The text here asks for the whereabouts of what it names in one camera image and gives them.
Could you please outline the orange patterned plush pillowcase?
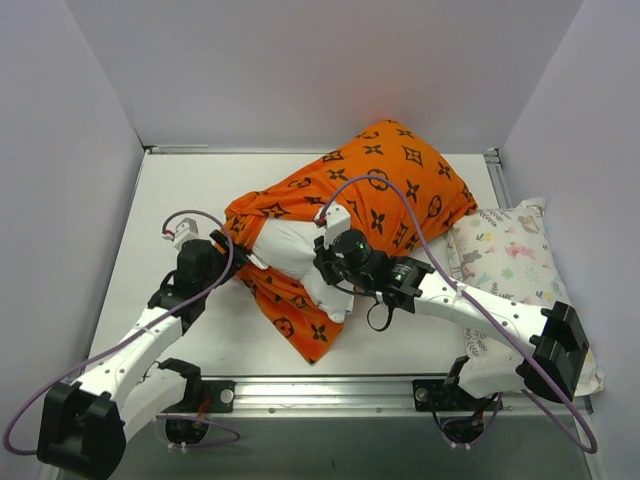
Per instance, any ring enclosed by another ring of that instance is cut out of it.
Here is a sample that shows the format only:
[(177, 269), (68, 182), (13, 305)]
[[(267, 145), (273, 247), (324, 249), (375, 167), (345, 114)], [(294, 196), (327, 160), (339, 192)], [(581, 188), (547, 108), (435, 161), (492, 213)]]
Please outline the orange patterned plush pillowcase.
[[(329, 199), (344, 206), (352, 226), (389, 256), (412, 253), (477, 208), (465, 181), (440, 153), (408, 127), (383, 120), (266, 189), (233, 200), (225, 209), (226, 227), (234, 243), (253, 254), (267, 219), (314, 223)], [(316, 363), (344, 322), (332, 322), (300, 281), (254, 256), (259, 262), (244, 266), (239, 279), (302, 358)]]

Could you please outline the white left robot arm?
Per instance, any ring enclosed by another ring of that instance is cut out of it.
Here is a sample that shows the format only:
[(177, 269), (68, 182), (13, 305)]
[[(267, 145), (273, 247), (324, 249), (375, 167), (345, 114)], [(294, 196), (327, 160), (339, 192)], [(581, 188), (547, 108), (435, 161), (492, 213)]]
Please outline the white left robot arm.
[(167, 409), (193, 411), (204, 400), (201, 370), (163, 353), (202, 315), (213, 288), (249, 260), (221, 231), (183, 243), (176, 267), (162, 280), (125, 337), (95, 367), (46, 393), (36, 456), (85, 479), (107, 479), (127, 443)]

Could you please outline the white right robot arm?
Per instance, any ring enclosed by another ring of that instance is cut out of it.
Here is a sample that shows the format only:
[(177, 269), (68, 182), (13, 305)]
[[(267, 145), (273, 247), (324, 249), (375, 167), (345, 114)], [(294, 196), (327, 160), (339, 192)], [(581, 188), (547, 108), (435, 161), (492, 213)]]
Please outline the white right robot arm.
[(357, 229), (333, 240), (319, 236), (313, 250), (315, 267), (337, 290), (352, 284), (352, 295), (390, 313), (438, 317), (507, 346), (500, 356), (455, 360), (443, 385), (450, 406), (465, 409), (477, 398), (519, 390), (555, 403), (574, 399), (589, 341), (572, 306), (527, 305), (470, 287), (428, 263), (373, 249)]

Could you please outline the white floral deer pillow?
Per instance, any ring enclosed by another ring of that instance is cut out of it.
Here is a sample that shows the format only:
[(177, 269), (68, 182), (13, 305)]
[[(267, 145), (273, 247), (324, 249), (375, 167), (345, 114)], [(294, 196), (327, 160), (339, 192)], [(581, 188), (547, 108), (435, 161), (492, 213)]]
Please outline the white floral deer pillow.
[[(480, 209), (458, 220), (447, 233), (451, 276), (470, 287), (501, 297), (506, 303), (525, 306), (512, 334), (529, 348), (533, 335), (542, 333), (546, 318), (540, 314), (555, 303), (569, 305), (567, 290), (556, 269), (544, 226), (545, 201), (521, 202), (512, 209)], [(469, 362), (460, 383), (476, 396), (496, 391), (520, 391), (524, 380), (516, 373), (523, 357), (491, 323), (481, 332), (464, 330)]]

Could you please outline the aluminium back frame rail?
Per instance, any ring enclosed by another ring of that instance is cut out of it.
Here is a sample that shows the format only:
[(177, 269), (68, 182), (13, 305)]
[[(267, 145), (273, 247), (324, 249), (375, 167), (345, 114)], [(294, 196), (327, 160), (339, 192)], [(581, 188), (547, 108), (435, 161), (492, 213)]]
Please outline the aluminium back frame rail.
[(220, 147), (210, 145), (144, 145), (143, 149), (156, 155), (213, 155), (213, 154), (314, 154), (328, 153), (322, 147)]

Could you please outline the aluminium frame rail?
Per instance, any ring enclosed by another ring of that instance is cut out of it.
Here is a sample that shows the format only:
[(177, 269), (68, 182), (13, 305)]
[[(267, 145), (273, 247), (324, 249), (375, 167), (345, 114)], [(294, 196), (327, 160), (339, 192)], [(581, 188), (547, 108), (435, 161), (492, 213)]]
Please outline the aluminium frame rail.
[(513, 208), (514, 204), (503, 172), (500, 149), (498, 147), (488, 149), (484, 153), (484, 160), (496, 194), (498, 206), (500, 208)]
[(213, 154), (314, 154), (328, 153), (322, 147), (220, 147), (210, 145), (144, 145), (143, 149), (156, 155), (213, 155)]
[(246, 414), (294, 411), (312, 413), (340, 412), (404, 412), (416, 411), (412, 381), (406, 376), (344, 378), (202, 378), (169, 369), (145, 375), (130, 390), (91, 386), (79, 379), (70, 385), (73, 407), (83, 413), (97, 399), (117, 407), (120, 419), (129, 427), (144, 425), (156, 417), (170, 413), (167, 409), (180, 402), (186, 386), (200, 380), (228, 379), (236, 383), (233, 411)]

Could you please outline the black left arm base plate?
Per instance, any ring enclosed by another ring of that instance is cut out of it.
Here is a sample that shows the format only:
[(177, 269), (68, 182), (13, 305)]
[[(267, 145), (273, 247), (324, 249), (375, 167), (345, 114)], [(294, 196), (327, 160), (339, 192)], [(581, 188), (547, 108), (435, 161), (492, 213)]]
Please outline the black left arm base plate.
[(233, 411), (236, 383), (232, 380), (200, 380), (188, 383), (183, 399), (170, 406), (170, 413), (230, 413)]

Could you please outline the aluminium front frame rail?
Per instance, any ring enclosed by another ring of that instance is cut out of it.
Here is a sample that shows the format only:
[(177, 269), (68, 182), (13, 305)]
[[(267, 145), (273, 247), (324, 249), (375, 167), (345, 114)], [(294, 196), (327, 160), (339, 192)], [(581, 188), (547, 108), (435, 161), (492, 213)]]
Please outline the aluminium front frame rail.
[(117, 407), (120, 419), (129, 427), (144, 425), (156, 417), (170, 413), (167, 409), (180, 402), (186, 386), (200, 380), (228, 379), (236, 383), (233, 411), (246, 414), (294, 411), (312, 413), (340, 412), (404, 412), (416, 411), (412, 381), (406, 376), (344, 378), (202, 378), (169, 369), (145, 375), (130, 390), (91, 386), (79, 379), (70, 385), (73, 407), (83, 413), (97, 399)]

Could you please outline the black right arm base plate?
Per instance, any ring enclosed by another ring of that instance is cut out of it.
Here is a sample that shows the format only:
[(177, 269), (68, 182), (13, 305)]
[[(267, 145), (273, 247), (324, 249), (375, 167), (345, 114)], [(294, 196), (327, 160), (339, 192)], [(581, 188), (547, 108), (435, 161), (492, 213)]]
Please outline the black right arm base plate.
[(418, 412), (484, 412), (498, 403), (497, 397), (474, 398), (443, 379), (412, 381), (414, 409)]

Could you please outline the aluminium right frame rail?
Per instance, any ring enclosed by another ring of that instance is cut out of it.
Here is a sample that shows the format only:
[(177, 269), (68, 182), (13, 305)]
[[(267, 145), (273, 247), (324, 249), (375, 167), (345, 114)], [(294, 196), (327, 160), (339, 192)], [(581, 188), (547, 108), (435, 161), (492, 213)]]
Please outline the aluminium right frame rail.
[(513, 208), (514, 204), (503, 172), (500, 149), (498, 147), (488, 149), (484, 153), (484, 160), (496, 194), (498, 206), (500, 208)]

